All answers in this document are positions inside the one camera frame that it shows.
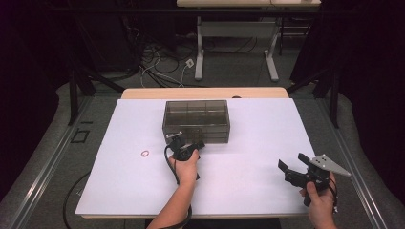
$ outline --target forearm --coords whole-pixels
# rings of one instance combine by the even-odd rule
[[[182,222],[187,216],[194,188],[195,182],[180,184],[148,229],[167,227]]]

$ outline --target silver gripper plate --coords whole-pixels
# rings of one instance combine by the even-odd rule
[[[342,168],[340,165],[336,164],[326,155],[314,157],[313,159],[310,159],[309,162],[321,169],[328,170],[347,177],[351,176],[351,173]]]

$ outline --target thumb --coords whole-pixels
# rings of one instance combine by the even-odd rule
[[[315,204],[321,201],[321,198],[319,198],[318,191],[316,191],[316,187],[313,182],[307,183],[307,193],[309,194],[310,200]]]

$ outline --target small round object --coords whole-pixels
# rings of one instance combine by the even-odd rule
[[[142,153],[140,153],[140,155],[143,157],[147,157],[149,155],[149,151],[142,151]]]

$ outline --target wooden desk top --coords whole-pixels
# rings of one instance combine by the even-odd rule
[[[288,98],[284,88],[152,88],[127,89],[123,99]]]
[[[246,7],[315,7],[320,0],[177,0],[178,7],[246,8]]]

